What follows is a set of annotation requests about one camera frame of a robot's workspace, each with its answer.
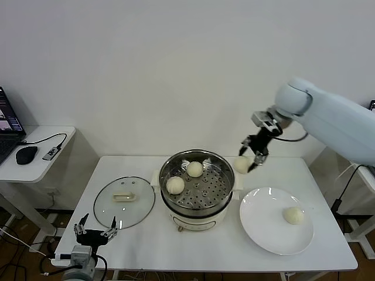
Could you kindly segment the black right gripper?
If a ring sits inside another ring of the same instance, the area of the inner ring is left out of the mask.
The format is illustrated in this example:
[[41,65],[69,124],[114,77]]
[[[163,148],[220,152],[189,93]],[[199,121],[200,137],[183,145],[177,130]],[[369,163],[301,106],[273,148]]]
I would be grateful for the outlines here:
[[269,154],[268,144],[273,137],[276,137],[276,129],[270,131],[267,128],[261,128],[257,134],[249,135],[241,142],[241,148],[238,152],[239,156],[245,154],[248,149],[251,149],[255,154],[253,162],[248,167],[247,173],[264,164]]

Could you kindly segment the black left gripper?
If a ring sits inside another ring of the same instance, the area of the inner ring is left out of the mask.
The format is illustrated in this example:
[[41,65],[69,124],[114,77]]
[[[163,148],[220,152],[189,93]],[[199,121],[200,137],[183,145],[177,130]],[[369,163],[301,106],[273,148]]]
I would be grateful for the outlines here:
[[74,233],[77,243],[85,246],[104,246],[108,240],[112,240],[118,232],[116,216],[113,217],[111,227],[106,231],[87,229],[84,225],[88,219],[89,213],[82,217],[78,224],[74,224]]

